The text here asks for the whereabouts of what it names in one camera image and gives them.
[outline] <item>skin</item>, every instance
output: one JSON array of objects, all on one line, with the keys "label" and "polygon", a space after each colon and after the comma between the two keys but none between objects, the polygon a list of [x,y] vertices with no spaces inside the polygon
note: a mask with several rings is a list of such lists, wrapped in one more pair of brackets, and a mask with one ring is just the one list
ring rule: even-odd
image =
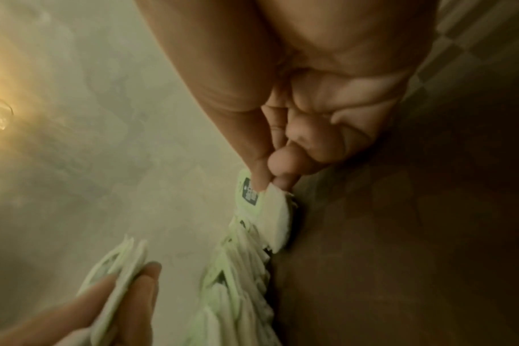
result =
[{"label": "skin", "polygon": [[[113,320],[119,330],[116,345],[152,344],[151,317],[160,273],[160,264],[148,263],[131,284]],[[69,303],[0,332],[0,346],[54,345],[71,332],[89,327],[115,287],[115,279],[108,276]]]},{"label": "skin", "polygon": [[432,44],[436,0],[136,0],[256,190],[370,146]]}]

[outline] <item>brown floor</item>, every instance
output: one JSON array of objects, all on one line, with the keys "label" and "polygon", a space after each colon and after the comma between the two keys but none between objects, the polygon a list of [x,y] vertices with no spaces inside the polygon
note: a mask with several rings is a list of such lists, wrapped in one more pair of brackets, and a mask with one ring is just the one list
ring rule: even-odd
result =
[{"label": "brown floor", "polygon": [[298,185],[269,292],[285,346],[519,345],[519,73],[424,91]]}]

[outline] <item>hand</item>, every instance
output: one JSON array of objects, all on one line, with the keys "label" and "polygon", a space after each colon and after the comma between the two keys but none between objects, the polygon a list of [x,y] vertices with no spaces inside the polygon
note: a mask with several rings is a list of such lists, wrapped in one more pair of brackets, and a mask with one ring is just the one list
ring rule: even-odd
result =
[{"label": "hand", "polygon": [[[160,273],[160,264],[149,263],[131,284],[113,320],[119,330],[115,344],[151,345],[151,317]],[[67,335],[89,327],[115,287],[115,279],[108,276],[69,303],[1,332],[0,346],[55,345]]]},{"label": "hand", "polygon": [[431,48],[437,0],[136,0],[252,172],[291,189],[370,146]]}]

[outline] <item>dark floor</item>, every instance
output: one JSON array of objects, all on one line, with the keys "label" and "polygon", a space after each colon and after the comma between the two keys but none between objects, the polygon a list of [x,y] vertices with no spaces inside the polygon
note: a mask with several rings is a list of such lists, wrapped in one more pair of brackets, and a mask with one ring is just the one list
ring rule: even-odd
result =
[{"label": "dark floor", "polygon": [[519,74],[434,98],[298,185],[269,292],[285,346],[519,345]]}]

